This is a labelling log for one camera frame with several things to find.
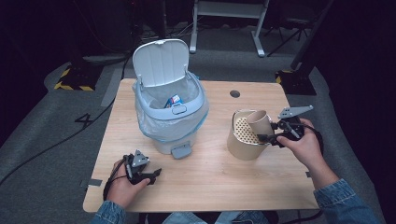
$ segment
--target black cable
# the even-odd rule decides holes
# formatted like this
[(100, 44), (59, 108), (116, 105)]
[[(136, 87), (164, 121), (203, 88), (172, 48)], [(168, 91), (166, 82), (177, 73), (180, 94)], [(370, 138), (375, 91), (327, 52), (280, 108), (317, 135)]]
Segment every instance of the black cable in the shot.
[(314, 214), (312, 217), (302, 217), (302, 218), (297, 218), (292, 221), (284, 222), (282, 224), (292, 224), (292, 223), (299, 223), (299, 222), (305, 222), (305, 221), (311, 221), (314, 220), (318, 217), (320, 217), (323, 214), (322, 210), (319, 210), (316, 214)]
[[(126, 58), (126, 60), (125, 60), (125, 63), (124, 63), (124, 65), (123, 65), (123, 67), (122, 67), (121, 79), (124, 79), (125, 67), (126, 67), (126, 64), (128, 63), (128, 61), (129, 61), (130, 58), (131, 58), (131, 57), (128, 57), (128, 58)], [(95, 119), (92, 120), (92, 122), (87, 123), (87, 125), (85, 125), (83, 128), (81, 128), (81, 129), (78, 130), (77, 132), (75, 132), (75, 133), (73, 133), (72, 135), (66, 137), (64, 140), (62, 140), (62, 141), (60, 141), (60, 142), (54, 144), (53, 146), (48, 147), (48, 148), (42, 150), (41, 152), (35, 154), (33, 157), (27, 159), (26, 161), (22, 162), (22, 163), (19, 164), (17, 167), (15, 167), (14, 169), (12, 169), (10, 172), (8, 172), (8, 174), (5, 175), (5, 176), (1, 179), (1, 181), (0, 181), (0, 187), (3, 185), (3, 183), (4, 183), (11, 175), (13, 175), (16, 171), (18, 171), (23, 165), (25, 165), (25, 164), (27, 164), (28, 162), (34, 160), (35, 158), (41, 156), (42, 154), (44, 154), (44, 153), (50, 151), (51, 149), (53, 149), (53, 148), (55, 148), (55, 147), (57, 147), (57, 146), (63, 144), (64, 142), (66, 142), (66, 141), (72, 139), (73, 137), (75, 137), (76, 135), (78, 135), (79, 133), (81, 133), (82, 131), (84, 131), (85, 129), (87, 129), (88, 127), (90, 127), (90, 126), (91, 126), (93, 123), (95, 123), (100, 117), (102, 117), (103, 114), (105, 114), (105, 112), (114, 104), (114, 101), (115, 101), (115, 98), (111, 101), (111, 103), (110, 103), (110, 104), (109, 104), (109, 105), (108, 105), (108, 106), (107, 106), (107, 107), (106, 107)]]

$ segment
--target plastic bag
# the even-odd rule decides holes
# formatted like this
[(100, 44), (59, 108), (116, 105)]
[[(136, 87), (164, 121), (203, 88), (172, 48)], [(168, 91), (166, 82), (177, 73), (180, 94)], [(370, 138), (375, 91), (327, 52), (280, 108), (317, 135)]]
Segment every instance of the plastic bag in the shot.
[[(203, 102), (197, 101), (196, 98), (200, 90), (203, 91), (203, 94), (205, 94), (205, 90), (193, 73), (188, 72), (185, 77), (178, 81), (156, 87), (142, 87), (137, 80), (133, 86), (134, 92), (136, 92), (136, 88), (142, 88), (141, 97), (136, 97), (134, 101), (139, 128), (149, 138), (160, 142), (177, 141), (196, 132), (205, 121), (209, 110), (209, 102), (206, 96)], [(146, 104), (154, 110), (172, 109), (164, 107), (167, 100), (175, 94), (182, 99), (183, 105), (194, 103), (201, 104), (201, 107), (193, 113), (189, 113), (189, 110), (187, 110), (185, 116), (181, 118), (156, 119), (149, 116), (141, 106), (141, 104)]]

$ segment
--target brown paper cup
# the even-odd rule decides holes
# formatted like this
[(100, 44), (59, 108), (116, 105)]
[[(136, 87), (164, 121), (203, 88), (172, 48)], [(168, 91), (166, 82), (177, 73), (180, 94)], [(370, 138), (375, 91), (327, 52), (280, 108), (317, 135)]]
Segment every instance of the brown paper cup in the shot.
[(247, 116), (247, 124), (255, 134), (274, 134), (270, 118), (265, 110), (258, 110)]

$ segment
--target yellow and black tape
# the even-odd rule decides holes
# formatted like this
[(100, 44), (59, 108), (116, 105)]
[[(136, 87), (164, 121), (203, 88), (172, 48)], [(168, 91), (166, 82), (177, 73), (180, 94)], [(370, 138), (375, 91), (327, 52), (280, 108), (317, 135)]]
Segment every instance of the yellow and black tape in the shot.
[(294, 73), (294, 71), (290, 71), (290, 70), (280, 70), (280, 71), (275, 72), (276, 83), (277, 83), (277, 84), (281, 84), (281, 83), (282, 83), (281, 74), (287, 74), (287, 73), (292, 74), (292, 73)]
[(73, 71), (71, 65), (67, 66), (64, 72), (61, 74), (58, 82), (56, 83), (54, 89), (62, 89), (68, 91), (94, 91), (96, 81), (78, 79), (81, 77)]

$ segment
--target chair leg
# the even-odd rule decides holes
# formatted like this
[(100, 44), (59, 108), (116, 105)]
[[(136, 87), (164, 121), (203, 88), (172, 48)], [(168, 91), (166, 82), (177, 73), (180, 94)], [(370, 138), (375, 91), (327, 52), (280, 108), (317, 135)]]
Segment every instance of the chair leg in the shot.
[(296, 31), (293, 35), (291, 35), (289, 38), (287, 38), (285, 41), (282, 42), (282, 44), (280, 44), (279, 46), (276, 47), (276, 49), (274, 49), (273, 51), (271, 51), (271, 53), (269, 53), (267, 55), (267, 57), (270, 57), (274, 52), (276, 52), (277, 50), (279, 50), (280, 48), (282, 48), (282, 46), (284, 46), (286, 43), (288, 43), (289, 40), (291, 40), (292, 38), (294, 38), (297, 34), (299, 34), (301, 32), (301, 30)]

